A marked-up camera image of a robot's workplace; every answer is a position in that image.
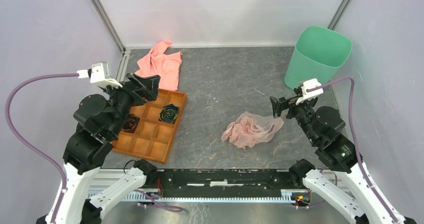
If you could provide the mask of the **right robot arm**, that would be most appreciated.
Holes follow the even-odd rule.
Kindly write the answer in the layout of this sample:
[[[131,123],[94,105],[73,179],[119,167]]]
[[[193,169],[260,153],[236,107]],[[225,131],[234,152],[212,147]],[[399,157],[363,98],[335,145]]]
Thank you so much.
[[[289,183],[317,193],[351,224],[414,224],[412,218],[400,214],[381,193],[354,143],[341,133],[345,122],[339,111],[322,106],[314,110],[317,98],[296,104],[290,99],[270,97],[273,115],[284,110],[287,119],[296,119],[315,154],[331,170],[351,195],[327,180],[309,161],[301,159],[289,169]]]

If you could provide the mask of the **pink plastic trash bag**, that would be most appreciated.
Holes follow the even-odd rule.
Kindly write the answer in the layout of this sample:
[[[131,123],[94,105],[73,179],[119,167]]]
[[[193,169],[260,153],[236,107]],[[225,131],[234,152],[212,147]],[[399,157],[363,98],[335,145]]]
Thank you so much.
[[[284,121],[281,117],[265,117],[244,112],[228,124],[221,135],[221,140],[229,141],[237,148],[251,148],[256,144],[269,142],[283,125]]]

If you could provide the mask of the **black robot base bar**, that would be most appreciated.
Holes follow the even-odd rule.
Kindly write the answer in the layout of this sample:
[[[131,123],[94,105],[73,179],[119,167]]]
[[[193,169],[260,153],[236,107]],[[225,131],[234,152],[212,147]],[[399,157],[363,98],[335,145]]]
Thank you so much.
[[[273,198],[282,190],[304,190],[294,174],[279,169],[158,169],[144,189],[164,198]]]

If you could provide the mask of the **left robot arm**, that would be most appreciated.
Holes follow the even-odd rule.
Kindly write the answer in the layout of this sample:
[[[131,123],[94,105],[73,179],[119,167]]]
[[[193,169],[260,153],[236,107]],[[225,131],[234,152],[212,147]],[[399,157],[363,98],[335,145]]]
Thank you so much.
[[[90,77],[103,94],[85,97],[74,113],[76,132],[69,138],[64,154],[65,184],[59,189],[51,211],[39,224],[99,224],[129,193],[153,187],[157,174],[140,160],[122,178],[99,194],[89,197],[90,186],[113,149],[130,109],[154,101],[160,77],[126,75],[126,81]]]

